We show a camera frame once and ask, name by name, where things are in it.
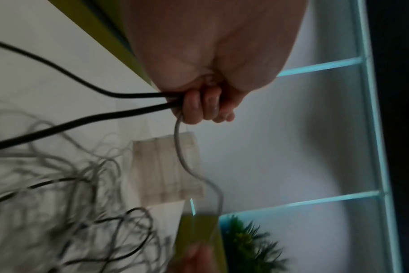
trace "green foliage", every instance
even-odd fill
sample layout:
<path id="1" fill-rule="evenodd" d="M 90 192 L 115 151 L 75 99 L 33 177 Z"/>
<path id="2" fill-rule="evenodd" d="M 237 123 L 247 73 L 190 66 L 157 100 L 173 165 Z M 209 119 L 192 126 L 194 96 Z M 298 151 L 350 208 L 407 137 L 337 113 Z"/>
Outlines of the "green foliage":
<path id="1" fill-rule="evenodd" d="M 236 272 L 239 273 L 280 273 L 287 271 L 288 259 L 280 259 L 282 249 L 278 242 L 270 242 L 266 238 L 269 233 L 258 233 L 260 226 L 253 222 L 244 227 L 239 218 L 230 219 L 226 237 L 231 244 L 230 251 Z"/>

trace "human hand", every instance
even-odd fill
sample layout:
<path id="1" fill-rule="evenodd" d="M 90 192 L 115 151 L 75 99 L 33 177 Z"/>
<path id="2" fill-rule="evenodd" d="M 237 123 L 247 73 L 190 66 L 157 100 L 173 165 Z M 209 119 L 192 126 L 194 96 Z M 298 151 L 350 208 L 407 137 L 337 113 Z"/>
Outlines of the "human hand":
<path id="1" fill-rule="evenodd" d="M 190 246 L 184 257 L 170 263 L 166 273 L 218 273 L 212 248 L 204 244 Z"/>
<path id="2" fill-rule="evenodd" d="M 161 92 L 186 92 L 184 122 L 233 121 L 272 82 L 296 39 L 307 0 L 123 0 L 133 52 Z M 179 114 L 181 109 L 174 109 Z"/>

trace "yellow-green surface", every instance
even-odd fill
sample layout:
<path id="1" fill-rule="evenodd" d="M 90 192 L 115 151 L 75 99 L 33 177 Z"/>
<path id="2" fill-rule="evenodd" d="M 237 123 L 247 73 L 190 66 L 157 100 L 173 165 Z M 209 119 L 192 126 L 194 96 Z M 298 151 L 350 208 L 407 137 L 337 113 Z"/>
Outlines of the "yellow-green surface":
<path id="1" fill-rule="evenodd" d="M 49 2 L 94 38 L 99 44 L 110 51 L 139 77 L 148 83 L 151 82 L 136 58 L 113 36 L 106 26 L 100 22 L 100 20 L 81 0 L 49 0 Z M 95 1 L 95 3 L 99 5 L 117 27 L 120 27 L 119 30 L 123 33 L 122 20 L 118 12 L 117 1 L 98 0 Z"/>
<path id="2" fill-rule="evenodd" d="M 182 215 L 176 237 L 176 259 L 180 259 L 186 248 L 195 242 L 208 242 L 208 239 L 218 224 L 218 216 L 213 215 Z M 221 233 L 216 232 L 212 242 L 215 257 L 221 273 L 227 273 L 227 262 L 224 253 Z"/>

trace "hand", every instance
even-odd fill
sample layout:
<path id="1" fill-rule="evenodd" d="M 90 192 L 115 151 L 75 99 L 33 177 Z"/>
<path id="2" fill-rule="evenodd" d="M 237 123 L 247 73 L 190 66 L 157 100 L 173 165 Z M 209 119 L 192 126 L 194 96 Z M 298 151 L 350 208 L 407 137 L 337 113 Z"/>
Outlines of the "hand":
<path id="1" fill-rule="evenodd" d="M 122 0 L 124 29 L 161 92 L 186 92 L 184 121 L 233 121 L 284 66 L 307 0 Z"/>
<path id="2" fill-rule="evenodd" d="M 167 273 L 218 272 L 212 249 L 203 244 L 190 246 L 180 261 L 169 264 L 167 268 Z"/>

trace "green plant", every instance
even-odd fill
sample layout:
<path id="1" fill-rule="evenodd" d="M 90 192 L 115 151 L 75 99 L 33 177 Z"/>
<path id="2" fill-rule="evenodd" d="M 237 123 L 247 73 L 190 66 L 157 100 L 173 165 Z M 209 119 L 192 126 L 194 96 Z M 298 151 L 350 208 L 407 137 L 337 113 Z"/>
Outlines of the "green plant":
<path id="1" fill-rule="evenodd" d="M 260 226 L 253 222 L 244 227 L 239 218 L 230 219 L 226 232 L 233 269 L 239 273 L 279 273 L 287 271 L 288 259 L 280 259 L 278 242 L 266 240 L 269 233 L 258 233 Z"/>

